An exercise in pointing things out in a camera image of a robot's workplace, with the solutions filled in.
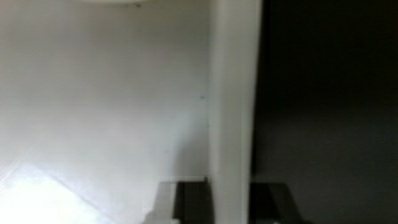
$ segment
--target white trim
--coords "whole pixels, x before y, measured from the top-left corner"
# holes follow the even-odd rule
[[[216,224],[248,222],[261,0],[213,0],[209,159]]]

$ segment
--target white wall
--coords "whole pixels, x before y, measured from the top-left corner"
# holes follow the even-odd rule
[[[0,175],[30,163],[119,224],[208,174],[208,28],[208,0],[0,2]]]
[[[213,1],[209,158],[216,224],[248,222],[261,1]]]

